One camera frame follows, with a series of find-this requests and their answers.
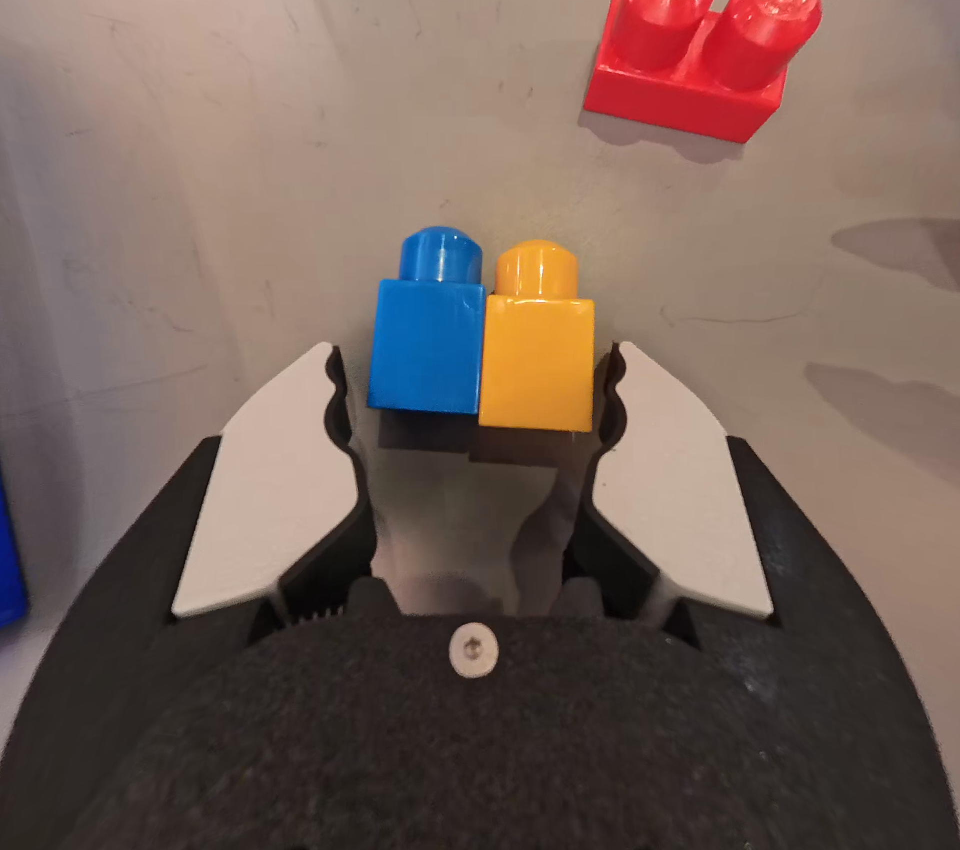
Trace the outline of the blue one-stud block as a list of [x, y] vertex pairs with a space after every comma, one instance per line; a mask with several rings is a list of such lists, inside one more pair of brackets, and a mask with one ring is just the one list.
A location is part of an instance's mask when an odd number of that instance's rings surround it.
[[371, 409], [475, 416], [487, 291], [483, 252], [435, 225], [408, 236], [398, 276], [379, 282], [366, 404]]

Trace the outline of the grey desk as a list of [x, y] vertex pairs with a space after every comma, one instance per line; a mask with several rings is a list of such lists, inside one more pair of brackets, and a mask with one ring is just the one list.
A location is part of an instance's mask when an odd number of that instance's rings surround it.
[[608, 0], [2, 0], [2, 439], [38, 627], [429, 223], [580, 258], [900, 639], [958, 623], [958, 0], [823, 0], [744, 147], [584, 117]]

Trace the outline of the blue plastic bin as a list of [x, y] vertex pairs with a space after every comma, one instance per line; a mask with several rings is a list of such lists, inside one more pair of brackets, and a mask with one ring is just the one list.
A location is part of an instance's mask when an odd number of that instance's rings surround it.
[[7, 492], [1, 473], [1, 628], [10, 627], [30, 612], [30, 595]]

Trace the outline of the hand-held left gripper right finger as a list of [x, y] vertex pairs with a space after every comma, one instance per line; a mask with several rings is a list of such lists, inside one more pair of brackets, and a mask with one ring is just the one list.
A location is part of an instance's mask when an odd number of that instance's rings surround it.
[[611, 348], [606, 371], [601, 445], [562, 583], [592, 580], [619, 619], [666, 622], [690, 601], [768, 621], [774, 602], [723, 425], [631, 342]]

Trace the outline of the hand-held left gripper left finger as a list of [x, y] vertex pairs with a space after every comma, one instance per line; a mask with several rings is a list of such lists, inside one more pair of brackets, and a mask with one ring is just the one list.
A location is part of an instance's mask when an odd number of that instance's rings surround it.
[[282, 618], [322, 615], [371, 574], [376, 525], [344, 371], [339, 347], [320, 342], [223, 427], [176, 618], [261, 600]]

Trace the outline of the red two-stud block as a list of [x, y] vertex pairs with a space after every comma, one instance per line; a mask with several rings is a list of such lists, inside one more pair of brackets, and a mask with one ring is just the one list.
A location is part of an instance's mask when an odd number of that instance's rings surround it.
[[610, 0], [583, 108], [745, 144], [780, 108], [822, 0]]

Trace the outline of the orange one-stud block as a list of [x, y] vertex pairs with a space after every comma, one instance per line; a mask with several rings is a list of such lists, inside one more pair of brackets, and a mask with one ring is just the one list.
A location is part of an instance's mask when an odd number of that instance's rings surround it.
[[594, 424], [595, 304], [577, 257], [548, 240], [500, 255], [486, 322], [479, 425], [588, 433]]

